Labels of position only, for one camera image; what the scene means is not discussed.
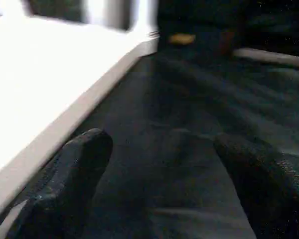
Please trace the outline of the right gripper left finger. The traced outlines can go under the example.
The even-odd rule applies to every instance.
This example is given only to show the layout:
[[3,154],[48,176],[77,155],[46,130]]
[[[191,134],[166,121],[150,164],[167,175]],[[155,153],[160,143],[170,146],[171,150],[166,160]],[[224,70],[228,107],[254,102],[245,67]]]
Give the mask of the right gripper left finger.
[[112,138],[98,128],[63,145],[18,196],[15,205],[24,205],[4,237],[80,238],[112,149]]

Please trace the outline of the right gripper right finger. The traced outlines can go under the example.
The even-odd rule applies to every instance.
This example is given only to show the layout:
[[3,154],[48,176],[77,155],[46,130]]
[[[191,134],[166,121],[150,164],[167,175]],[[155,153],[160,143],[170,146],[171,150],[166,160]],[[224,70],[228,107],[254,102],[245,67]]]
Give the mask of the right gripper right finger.
[[258,239],[299,239],[299,156],[237,135],[215,137],[226,168]]

